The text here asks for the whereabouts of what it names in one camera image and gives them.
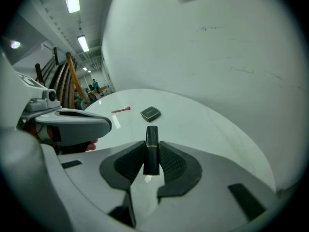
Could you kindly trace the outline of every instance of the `white table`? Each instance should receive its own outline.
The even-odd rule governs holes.
[[[112,114],[111,111],[131,107],[129,111]],[[140,112],[154,106],[161,116],[148,123]],[[158,126],[159,140],[226,157],[262,180],[275,190],[275,180],[260,148],[240,128],[214,110],[180,95],[152,90],[130,89],[108,95],[90,105],[87,112],[105,116],[112,121],[112,130],[98,140],[97,149],[145,140],[146,127]],[[155,209],[156,190],[164,184],[159,177],[140,174],[131,186],[132,200],[144,199],[139,208],[134,206],[137,223]]]

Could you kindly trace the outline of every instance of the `small black box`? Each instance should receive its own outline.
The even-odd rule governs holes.
[[[161,112],[160,112],[160,110],[151,106],[151,107],[146,108],[140,114],[143,117],[143,119],[145,119],[147,122],[151,122],[154,119],[158,118],[161,115]]]

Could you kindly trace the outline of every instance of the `black device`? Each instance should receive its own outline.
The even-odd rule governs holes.
[[[59,59],[58,59],[58,53],[57,53],[56,47],[54,47],[54,59],[55,59],[56,65],[59,65]]]
[[[147,122],[151,122],[155,120],[156,118],[158,118],[161,115],[161,112],[159,109],[151,106],[151,107],[146,108],[140,114],[143,117],[143,119],[145,119]]]
[[[159,175],[159,159],[158,126],[147,126],[143,174]]]

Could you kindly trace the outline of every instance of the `wall mark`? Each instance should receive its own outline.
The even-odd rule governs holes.
[[[232,57],[227,56],[227,57],[218,57],[218,58],[207,58],[206,60],[215,61],[215,60],[222,60],[222,59],[232,59]]]
[[[208,29],[222,29],[224,27],[206,27],[206,26],[203,26],[203,27],[200,27],[197,32],[199,31],[207,31]]]
[[[237,71],[237,72],[246,72],[248,74],[254,74],[254,71],[248,71],[245,69],[245,67],[243,67],[242,69],[233,69],[233,71]]]
[[[273,75],[274,77],[284,81],[281,77],[279,77],[276,73],[272,73],[272,72],[265,72],[265,76],[266,76],[266,73],[270,74],[270,75]]]

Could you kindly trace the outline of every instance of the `black rubber pad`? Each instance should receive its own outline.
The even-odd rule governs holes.
[[[163,141],[160,142],[160,165],[165,185],[158,190],[159,199],[185,195],[202,177],[202,167],[193,156]]]
[[[145,141],[104,159],[100,165],[101,176],[112,187],[129,191],[144,162]]]

